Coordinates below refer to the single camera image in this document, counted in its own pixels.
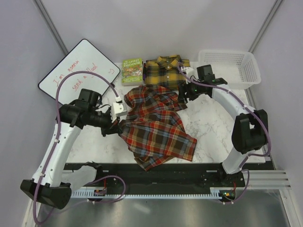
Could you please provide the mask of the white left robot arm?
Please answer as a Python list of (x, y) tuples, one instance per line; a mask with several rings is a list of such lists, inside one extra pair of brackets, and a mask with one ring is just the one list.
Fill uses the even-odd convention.
[(78, 99), (59, 108), (45, 156), (32, 178), (23, 180), (20, 186), (33, 201), (62, 210), (74, 191), (87, 184), (99, 186), (103, 183), (101, 165), (94, 162), (86, 162), (71, 173), (63, 172), (71, 148), (84, 126), (100, 128), (103, 136), (118, 133), (119, 115), (126, 111), (126, 106), (117, 96), (105, 113), (98, 112), (97, 103), (101, 100), (101, 94), (82, 89)]

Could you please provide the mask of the red brown plaid shirt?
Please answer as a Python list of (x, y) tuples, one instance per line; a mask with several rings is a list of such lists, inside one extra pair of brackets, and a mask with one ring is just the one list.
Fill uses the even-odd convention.
[(130, 107), (119, 124), (120, 138), (145, 171), (173, 158), (192, 161), (197, 140), (186, 133), (178, 111), (187, 106), (177, 93), (156, 85), (131, 89), (124, 101)]

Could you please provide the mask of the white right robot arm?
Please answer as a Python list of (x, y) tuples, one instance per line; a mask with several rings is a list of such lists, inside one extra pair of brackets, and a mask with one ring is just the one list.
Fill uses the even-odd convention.
[(226, 80), (216, 78), (211, 65), (200, 66), (196, 72), (198, 79), (194, 80), (195, 70), (179, 64), (177, 69), (186, 78), (178, 85), (178, 101), (187, 103), (197, 99), (200, 95), (208, 95), (219, 103), (234, 120), (232, 131), (232, 150), (222, 162), (222, 171), (217, 174), (217, 181), (222, 186), (228, 186), (234, 180), (235, 173), (242, 167), (250, 156), (258, 156), (257, 150), (264, 145), (267, 152), (260, 154), (266, 157), (270, 154), (272, 144), (268, 132), (268, 115), (263, 109), (245, 105), (240, 98), (232, 92)]

